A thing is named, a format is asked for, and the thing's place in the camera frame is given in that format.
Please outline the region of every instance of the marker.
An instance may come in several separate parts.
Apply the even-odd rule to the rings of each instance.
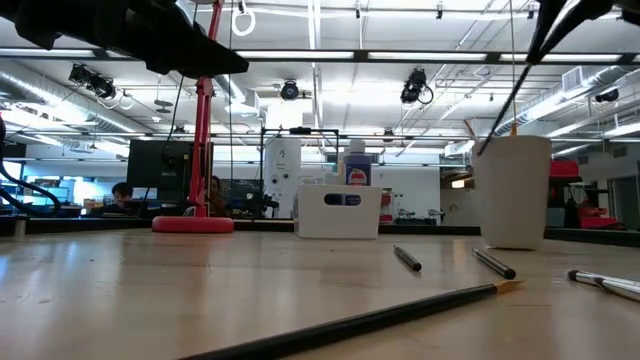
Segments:
[[[594,281],[596,282],[596,284],[598,284],[598,286],[611,293],[620,295],[627,299],[640,301],[640,287],[638,286],[623,284],[617,281],[611,281],[600,277],[595,278]]]
[[[487,254],[484,251],[478,250],[476,248],[471,249],[473,255],[475,255],[478,260],[483,262],[485,265],[493,269],[493,271],[497,272],[503,278],[507,280],[511,280],[516,277],[516,271],[507,265],[501,263],[498,259],[493,256]]]
[[[501,281],[455,290],[382,310],[311,326],[290,333],[192,355],[182,360],[280,359],[415,321],[516,290],[521,281]]]
[[[407,264],[407,266],[410,267],[411,270],[420,271],[420,269],[422,269],[422,264],[420,264],[420,262],[416,260],[416,258],[411,256],[411,254],[409,254],[407,250],[401,248],[400,246],[393,245],[393,253],[396,254],[396,256],[399,257],[400,260],[402,260],[405,264]]]
[[[580,271],[580,270],[571,270],[567,273],[567,276],[569,276],[569,279],[573,281],[581,282],[583,284],[595,285],[595,286],[598,286],[596,279],[601,278],[603,280],[617,282],[620,284],[625,284],[625,285],[630,285],[630,286],[640,288],[640,282],[637,282],[637,281],[621,279],[621,278],[600,275],[600,274],[594,274],[594,273]]]

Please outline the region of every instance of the table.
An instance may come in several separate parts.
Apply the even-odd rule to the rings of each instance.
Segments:
[[[422,261],[413,274],[398,244]],[[0,358],[171,359],[501,280],[477,237],[291,233],[27,235],[0,244]],[[495,252],[522,289],[293,359],[615,359],[640,349],[640,304],[566,280],[640,279],[640,249],[546,241]]]

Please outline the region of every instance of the red lamp base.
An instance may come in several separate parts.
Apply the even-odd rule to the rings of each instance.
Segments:
[[[233,232],[233,220],[230,218],[157,216],[153,219],[151,230],[163,233],[231,233]]]

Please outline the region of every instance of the woman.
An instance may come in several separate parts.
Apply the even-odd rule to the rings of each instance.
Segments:
[[[209,184],[209,216],[229,216],[227,202],[220,196],[220,178],[215,175],[211,177],[211,183]]]

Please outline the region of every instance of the person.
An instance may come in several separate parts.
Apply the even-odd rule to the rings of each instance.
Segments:
[[[220,178],[211,177],[209,184],[209,216],[210,217],[228,217],[227,202],[220,196]]]
[[[131,200],[133,196],[133,187],[126,182],[117,183],[111,188],[111,194],[113,195],[113,204],[95,208],[91,211],[91,215],[104,215],[108,214],[125,214],[134,215],[134,210],[127,207],[127,201]]]

